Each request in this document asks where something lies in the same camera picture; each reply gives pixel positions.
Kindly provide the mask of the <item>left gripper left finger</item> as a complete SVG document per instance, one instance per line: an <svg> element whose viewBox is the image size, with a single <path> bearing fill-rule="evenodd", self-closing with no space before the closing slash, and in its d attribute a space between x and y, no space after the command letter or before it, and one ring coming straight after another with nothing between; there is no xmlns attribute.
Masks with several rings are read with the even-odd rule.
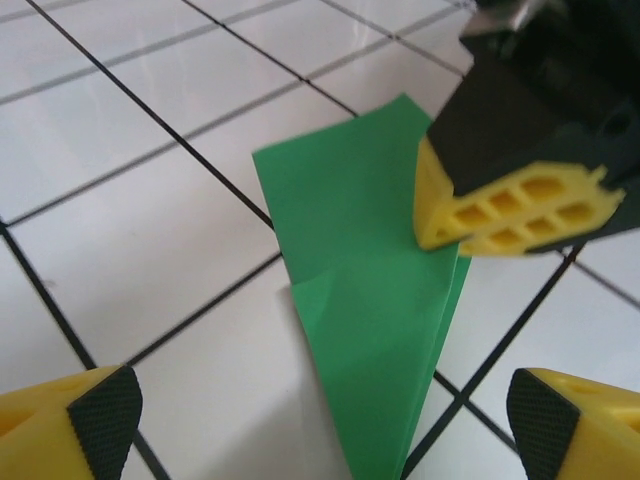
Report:
<svg viewBox="0 0 640 480"><path fill-rule="evenodd" d="M142 407L126 365L0 394L0 480L120 480Z"/></svg>

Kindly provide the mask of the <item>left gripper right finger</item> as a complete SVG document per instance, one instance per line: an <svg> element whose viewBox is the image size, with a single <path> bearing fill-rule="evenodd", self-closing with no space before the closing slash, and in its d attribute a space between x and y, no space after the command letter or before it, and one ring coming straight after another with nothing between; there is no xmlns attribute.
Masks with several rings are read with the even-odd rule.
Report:
<svg viewBox="0 0 640 480"><path fill-rule="evenodd" d="M506 409L528 480L640 480L640 392L519 368Z"/></svg>

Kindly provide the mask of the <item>green cloth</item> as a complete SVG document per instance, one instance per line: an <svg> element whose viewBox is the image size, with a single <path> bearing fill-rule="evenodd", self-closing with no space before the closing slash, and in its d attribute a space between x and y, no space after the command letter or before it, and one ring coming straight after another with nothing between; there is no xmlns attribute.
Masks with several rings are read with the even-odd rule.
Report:
<svg viewBox="0 0 640 480"><path fill-rule="evenodd" d="M469 261L413 231L429 116L408 96L253 161L353 480L400 480Z"/></svg>

